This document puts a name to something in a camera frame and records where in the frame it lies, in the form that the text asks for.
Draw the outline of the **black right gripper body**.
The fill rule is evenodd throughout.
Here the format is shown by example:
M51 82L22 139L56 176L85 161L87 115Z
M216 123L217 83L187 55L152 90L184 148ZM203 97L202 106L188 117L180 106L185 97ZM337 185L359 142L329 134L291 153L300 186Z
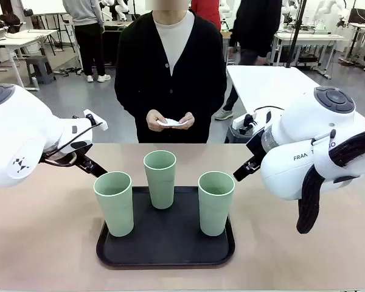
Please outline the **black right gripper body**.
M262 146L262 135L265 131L260 130L252 135L246 146L256 159L263 159L266 151Z

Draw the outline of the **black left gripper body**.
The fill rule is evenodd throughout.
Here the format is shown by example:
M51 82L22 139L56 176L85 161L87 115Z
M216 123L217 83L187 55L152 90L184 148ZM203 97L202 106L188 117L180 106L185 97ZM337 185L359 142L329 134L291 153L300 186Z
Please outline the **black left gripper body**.
M89 158L86 154L93 146L93 143L90 143L82 148L76 149L71 153L71 158L69 160L70 164L93 164L92 159Z

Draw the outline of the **person's left hand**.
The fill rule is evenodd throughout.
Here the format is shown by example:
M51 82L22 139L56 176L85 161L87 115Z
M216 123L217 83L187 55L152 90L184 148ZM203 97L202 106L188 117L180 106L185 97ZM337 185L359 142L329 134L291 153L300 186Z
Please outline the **person's left hand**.
M185 114L185 116L179 120L179 124L174 126L173 129L188 130L195 123L195 118L191 112Z

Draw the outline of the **person's right hand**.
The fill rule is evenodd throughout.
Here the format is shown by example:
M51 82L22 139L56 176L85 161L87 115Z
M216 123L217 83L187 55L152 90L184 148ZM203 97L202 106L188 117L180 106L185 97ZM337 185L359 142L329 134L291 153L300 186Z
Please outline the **person's right hand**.
M160 121L161 123L166 123L166 119L159 111L155 109L152 109L148 112L146 121L148 128L151 131L161 132L163 129L167 128L165 125L161 125L158 123L158 121Z

